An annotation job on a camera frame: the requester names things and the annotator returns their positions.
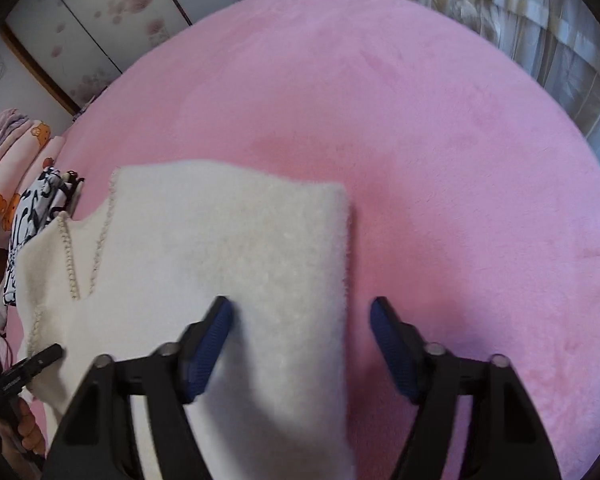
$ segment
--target black device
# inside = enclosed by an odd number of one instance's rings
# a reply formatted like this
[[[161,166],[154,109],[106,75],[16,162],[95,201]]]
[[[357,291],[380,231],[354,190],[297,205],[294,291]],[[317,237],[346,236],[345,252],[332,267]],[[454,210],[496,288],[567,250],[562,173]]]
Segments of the black device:
[[[10,425],[14,435],[18,435],[18,425],[21,419],[18,396],[22,389],[44,368],[62,358],[62,355],[61,346],[55,344],[28,359],[16,363],[5,372],[2,370],[2,363],[0,362],[0,418]],[[15,441],[14,445],[28,462],[39,471],[42,471],[45,463],[44,457],[26,451],[19,440]]]
[[[146,397],[164,480],[212,480],[182,407],[205,391],[229,333],[233,307],[218,297],[177,343],[115,362],[96,358],[58,428],[43,480],[142,480],[129,395]],[[560,480],[549,439],[509,360],[459,358],[402,323],[386,298],[371,328],[401,394],[419,407],[391,480],[439,480],[456,400],[474,398],[461,480]]]
[[[424,341],[387,298],[376,298],[371,329],[398,391],[418,415],[391,480],[439,480],[458,396],[472,396],[460,480],[560,480],[549,437],[509,359],[459,358]]]

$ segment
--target lace curtain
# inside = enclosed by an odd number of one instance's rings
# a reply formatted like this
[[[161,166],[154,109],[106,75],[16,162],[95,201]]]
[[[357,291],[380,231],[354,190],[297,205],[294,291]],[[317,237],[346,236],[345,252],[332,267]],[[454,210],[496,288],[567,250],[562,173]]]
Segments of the lace curtain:
[[[582,0],[416,0],[497,46],[560,103],[600,162],[600,24]]]

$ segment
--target white wall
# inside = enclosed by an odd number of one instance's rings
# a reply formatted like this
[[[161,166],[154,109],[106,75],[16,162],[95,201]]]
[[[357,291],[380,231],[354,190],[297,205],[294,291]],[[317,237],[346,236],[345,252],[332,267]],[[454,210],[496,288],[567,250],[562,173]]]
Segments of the white wall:
[[[142,54],[187,28],[173,0],[62,1],[122,72]],[[48,19],[48,14],[41,13],[38,19]],[[28,43],[20,41],[29,50]]]
[[[120,76],[62,0],[20,0],[7,24],[42,69],[84,106]]]
[[[1,38],[0,58],[5,64],[0,79],[0,112],[17,108],[31,119],[45,121],[53,135],[62,134],[71,125],[71,114],[36,81]]]

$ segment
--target metal screw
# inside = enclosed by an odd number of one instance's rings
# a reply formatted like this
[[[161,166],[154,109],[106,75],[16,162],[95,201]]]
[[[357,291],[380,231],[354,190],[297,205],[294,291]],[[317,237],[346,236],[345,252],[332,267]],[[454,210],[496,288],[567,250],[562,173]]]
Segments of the metal screw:
[[[110,355],[107,354],[102,354],[99,355],[98,357],[96,357],[96,359],[93,361],[93,365],[96,368],[104,368],[105,366],[107,366],[108,364],[111,364],[113,362],[113,357],[111,357]]]
[[[508,368],[511,365],[511,361],[506,355],[494,354],[491,357],[491,364],[498,368]]]
[[[180,350],[180,346],[178,343],[165,343],[160,348],[158,348],[158,354],[162,357],[167,357],[169,355],[174,355]]]
[[[424,347],[424,351],[429,355],[439,356],[444,355],[446,349],[440,343],[427,343]]]

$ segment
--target white fleece fabric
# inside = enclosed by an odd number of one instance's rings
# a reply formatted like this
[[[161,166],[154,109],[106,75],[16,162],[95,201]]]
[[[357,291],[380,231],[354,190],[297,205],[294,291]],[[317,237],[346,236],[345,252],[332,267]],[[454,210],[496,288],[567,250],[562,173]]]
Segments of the white fleece fabric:
[[[224,295],[234,327],[186,407],[212,476],[353,479],[344,189],[209,161],[130,166],[112,182],[94,214],[56,219],[18,256],[27,351],[66,351],[33,393],[59,418],[94,357],[147,355]],[[143,402],[133,409],[145,478],[160,479]]]

